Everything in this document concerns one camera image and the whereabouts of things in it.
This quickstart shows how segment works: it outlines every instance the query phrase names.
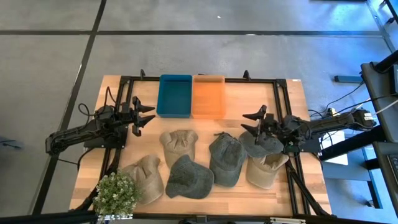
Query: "potted plant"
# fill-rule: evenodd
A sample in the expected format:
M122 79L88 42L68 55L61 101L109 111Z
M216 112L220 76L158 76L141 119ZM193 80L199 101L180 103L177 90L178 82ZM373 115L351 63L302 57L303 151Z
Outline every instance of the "potted plant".
M95 212L104 221L106 215L120 219L132 214L141 197L134 180L124 172L105 175L96 186L98 196L93 199Z

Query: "beige cap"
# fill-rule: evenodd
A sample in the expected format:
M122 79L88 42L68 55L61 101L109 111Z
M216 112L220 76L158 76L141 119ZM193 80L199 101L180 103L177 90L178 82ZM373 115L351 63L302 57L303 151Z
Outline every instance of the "beige cap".
M270 189L275 181L279 168L289 160L289 156L277 153L268 156L249 157L246 179L263 189Z
M188 155L195 160L195 142L198 135L192 130L177 130L160 135L160 143L164 147L166 164L171 168L182 155Z
M139 203L146 205L162 196L164 186L157 167L160 159L155 155L148 155L138 162L123 168L123 172L128 173L142 191L142 198Z

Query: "baseball cap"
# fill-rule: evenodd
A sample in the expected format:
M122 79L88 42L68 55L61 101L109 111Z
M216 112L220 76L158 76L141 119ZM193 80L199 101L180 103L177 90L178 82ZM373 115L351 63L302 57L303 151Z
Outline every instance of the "baseball cap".
M142 191L139 203L146 205L162 196L164 186L157 167L160 159L155 155L148 155L138 162L128 165L122 172L128 173Z
M248 131L243 132L239 140L251 157L264 157L269 154L282 152L284 145L274 136L267 136L261 133L257 144L254 143L255 137Z
M202 199L211 191L214 175L211 170L191 161L188 155L181 156L172 166L166 185L170 198L181 195Z
M210 144L210 170L214 173L214 183L233 187L239 180L246 151L242 144L228 133L221 133Z
M279 168L289 160L289 156L277 153L262 158L249 157L246 180L263 189L270 189Z
M177 130L161 134L160 143L164 147L167 166L171 168L174 162L185 154L191 160L195 160L195 142L197 140L198 135L192 130Z

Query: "wooden table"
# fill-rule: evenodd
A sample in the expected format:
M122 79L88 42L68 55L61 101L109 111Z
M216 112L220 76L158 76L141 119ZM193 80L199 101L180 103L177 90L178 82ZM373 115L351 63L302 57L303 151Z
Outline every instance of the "wooden table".
M105 75L99 91L96 109L104 103L106 87L112 93L118 92L120 76ZM305 103L303 86L300 80L287 80L292 113L302 119L309 119ZM143 105L155 106L159 82L134 82L133 96L138 96ZM283 92L279 91L282 111L286 114ZM129 129L127 143L122 150L119 167L123 168L148 154L156 154L161 162L159 171L166 186L170 169L164 159L163 147L159 136L164 131L193 129L198 134L195 162L208 167L210 163L209 144L216 139L214 133L225 131L238 137L244 129L241 123L255 125L256 122L244 119L242 114L255 113L261 105L267 105L267 112L276 113L275 98L271 84L264 83L226 83L226 116L222 120L213 119L172 119L154 118L142 129L142 136L135 137ZM155 114L150 111L145 115ZM81 161L70 208L79 206L98 182L104 149L94 149ZM309 153L301 153L305 183L317 202L327 212L331 212L322 169L316 157ZM243 164L239 181L233 188L213 186L209 196L201 200L182 196L169 198L165 193L161 198L145 206L137 206L136 213L168 213L168 214L207 214L207 215L247 215L247 216L290 216L289 188L285 167L279 170L274 185L264 190L250 184L246 180L246 164ZM298 210L303 213L302 199L299 188L295 186Z

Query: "concrete floor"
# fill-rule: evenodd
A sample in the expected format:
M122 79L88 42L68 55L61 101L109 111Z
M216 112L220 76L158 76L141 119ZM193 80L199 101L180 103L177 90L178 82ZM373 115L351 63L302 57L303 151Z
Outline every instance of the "concrete floor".
M99 5L98 0L2 0L0 29L90 30ZM389 18L378 2L371 5L382 22ZM394 43L398 41L395 25L387 27ZM363 2L113 0L107 2L99 29L377 31L378 27ZM29 211L47 157L44 139L58 128L87 40L84 35L0 35L0 136L24 143L20 151L0 148L0 217ZM384 40L370 36L97 36L76 102L92 109L103 75L138 75L143 68L149 76L217 73L241 77L247 69L254 78L302 79L308 108L323 110L357 86L334 83L335 75L358 75L361 63L388 54ZM363 86L333 107L344 108L368 97ZM364 107L373 110L371 104ZM83 122L85 117L75 110L70 127ZM80 154L81 146L74 146L61 158L75 161ZM327 179L333 213L398 223L382 175L375 171L375 176L384 209L363 205L363 200L370 199L365 182ZM75 166L58 163L45 213L68 209L75 178Z

